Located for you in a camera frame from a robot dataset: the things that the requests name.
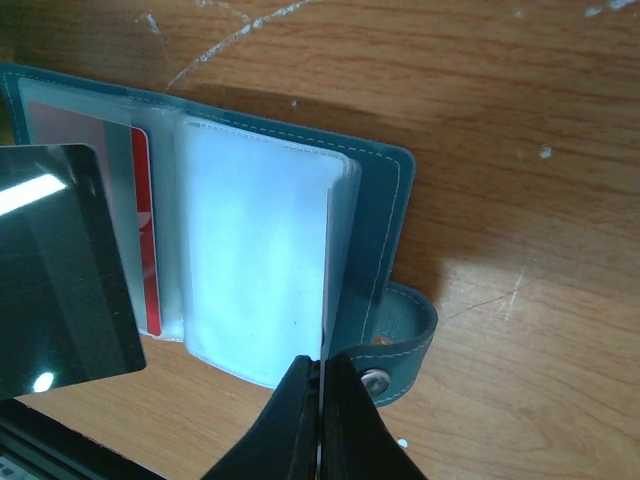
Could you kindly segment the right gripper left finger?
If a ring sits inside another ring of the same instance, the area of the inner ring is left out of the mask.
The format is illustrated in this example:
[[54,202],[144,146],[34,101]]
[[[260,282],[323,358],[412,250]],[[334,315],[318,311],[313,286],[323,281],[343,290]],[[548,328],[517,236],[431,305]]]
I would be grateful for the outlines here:
[[251,428],[204,477],[314,479],[319,383],[319,364],[296,357]]

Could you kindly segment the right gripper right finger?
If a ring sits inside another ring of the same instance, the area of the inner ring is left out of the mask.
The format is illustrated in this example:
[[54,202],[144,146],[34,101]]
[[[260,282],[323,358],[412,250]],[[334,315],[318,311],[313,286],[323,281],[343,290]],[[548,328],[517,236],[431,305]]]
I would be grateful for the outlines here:
[[391,435],[351,359],[325,363],[321,479],[423,479],[425,475]]

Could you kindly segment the teal card holder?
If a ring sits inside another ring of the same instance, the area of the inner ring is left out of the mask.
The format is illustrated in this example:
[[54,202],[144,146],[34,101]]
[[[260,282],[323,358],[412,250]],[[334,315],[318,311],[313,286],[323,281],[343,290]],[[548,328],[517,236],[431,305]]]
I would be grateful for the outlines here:
[[1,92],[5,146],[82,144],[33,142],[31,100],[146,132],[162,333],[141,340],[271,389],[297,356],[340,353],[378,406],[413,386],[438,316],[390,280],[407,150],[23,65]]

